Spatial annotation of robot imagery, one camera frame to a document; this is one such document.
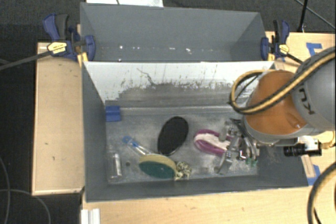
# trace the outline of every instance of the wooden table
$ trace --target wooden table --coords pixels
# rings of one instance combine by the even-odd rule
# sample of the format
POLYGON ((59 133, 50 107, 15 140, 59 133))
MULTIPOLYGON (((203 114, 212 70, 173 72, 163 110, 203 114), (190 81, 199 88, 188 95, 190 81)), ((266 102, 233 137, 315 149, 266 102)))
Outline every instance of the wooden table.
MULTIPOLYGON (((323 48, 335 46, 335 35, 291 33, 288 46, 301 60, 310 56, 306 43, 323 48)), ((45 44, 38 45, 38 52, 45 44)), ((281 69, 295 70, 291 61, 277 61, 281 69)), ((47 57, 37 62, 33 157, 33 195, 78 193, 84 180, 81 77, 77 63, 47 57)), ((318 136, 322 142, 331 132, 318 136)), ((324 171, 335 161, 335 150, 323 150, 313 157, 324 171)), ((317 200, 322 223, 336 219, 334 177, 317 200)), ((99 208, 101 223, 307 223, 306 208, 311 187, 249 191, 203 196, 86 203, 86 209, 99 208)))

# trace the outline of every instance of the blue tape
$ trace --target blue tape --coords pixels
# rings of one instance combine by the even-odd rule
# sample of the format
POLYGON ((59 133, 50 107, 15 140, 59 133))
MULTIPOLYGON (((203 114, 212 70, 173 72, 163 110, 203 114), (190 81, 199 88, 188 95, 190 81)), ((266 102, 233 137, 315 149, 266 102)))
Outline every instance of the blue tape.
POLYGON ((306 43, 306 46, 309 50, 310 56, 315 55, 314 49, 322 49, 322 44, 320 43, 306 43))
POLYGON ((320 168, 315 164, 313 164, 313 166, 314 166, 316 177, 307 177, 307 181, 308 181, 309 186, 314 185, 317 178, 321 175, 320 168))
POLYGON ((118 105, 105 106, 105 114, 107 122, 121 121, 120 106, 118 105))

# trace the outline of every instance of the small glass bottle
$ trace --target small glass bottle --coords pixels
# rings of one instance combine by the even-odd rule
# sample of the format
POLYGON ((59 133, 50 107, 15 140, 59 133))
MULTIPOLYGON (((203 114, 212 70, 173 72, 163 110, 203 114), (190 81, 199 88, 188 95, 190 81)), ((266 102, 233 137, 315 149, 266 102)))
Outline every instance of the small glass bottle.
POLYGON ((118 182, 122 178, 120 156, 111 145, 106 148, 105 166, 107 181, 109 184, 118 182))

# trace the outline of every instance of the blue clamp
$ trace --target blue clamp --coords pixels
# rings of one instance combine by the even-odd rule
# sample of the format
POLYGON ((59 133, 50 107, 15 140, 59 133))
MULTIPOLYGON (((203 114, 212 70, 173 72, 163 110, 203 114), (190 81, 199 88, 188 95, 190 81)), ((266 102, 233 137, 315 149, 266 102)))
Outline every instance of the blue clamp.
POLYGON ((78 53, 75 51, 75 47, 86 45, 88 60, 93 61, 96 54, 96 43, 93 36, 85 36, 85 43, 80 41, 80 35, 75 28, 67 27, 68 18, 69 16, 67 14, 56 15, 52 13, 43 19, 43 28, 51 37, 52 42, 61 41, 62 43, 66 43, 64 50, 56 53, 50 51, 50 54, 54 57, 65 57, 77 61, 78 53), (67 40, 67 32, 71 34, 71 41, 67 40))
POLYGON ((121 121, 120 106, 118 105, 107 105, 105 106, 106 121, 121 121))
POLYGON ((279 32, 279 23, 277 20, 273 21, 275 34, 272 36, 272 42, 269 42, 267 37, 261 39, 260 53, 263 60, 268 59, 268 55, 274 55, 275 59, 285 57, 287 54, 281 51, 281 46, 286 45, 287 38, 289 37, 290 29, 289 24, 282 20, 281 33, 279 32))

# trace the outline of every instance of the purple object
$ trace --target purple object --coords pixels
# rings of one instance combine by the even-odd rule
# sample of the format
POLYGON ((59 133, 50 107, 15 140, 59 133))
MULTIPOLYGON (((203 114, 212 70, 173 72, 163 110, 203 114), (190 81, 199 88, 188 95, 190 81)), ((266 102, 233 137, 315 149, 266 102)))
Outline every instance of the purple object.
MULTIPOLYGON (((203 151, 203 152, 206 152, 206 153, 210 153, 210 154, 215 154, 215 155, 218 155, 218 156, 222 156, 222 154, 224 152, 226 152, 225 149, 223 148, 219 148, 219 147, 216 147, 210 143, 208 143, 207 141, 205 140, 195 140, 195 138, 200 135, 200 134, 211 134, 214 136, 214 139, 218 139, 219 137, 219 133, 215 132, 215 131, 212 131, 212 130, 208 130, 208 129, 202 129, 202 130, 199 130, 195 136, 194 136, 194 144, 195 146, 200 150, 200 151, 203 151)), ((231 137, 230 136, 227 136, 227 141, 230 141, 231 140, 231 137)))

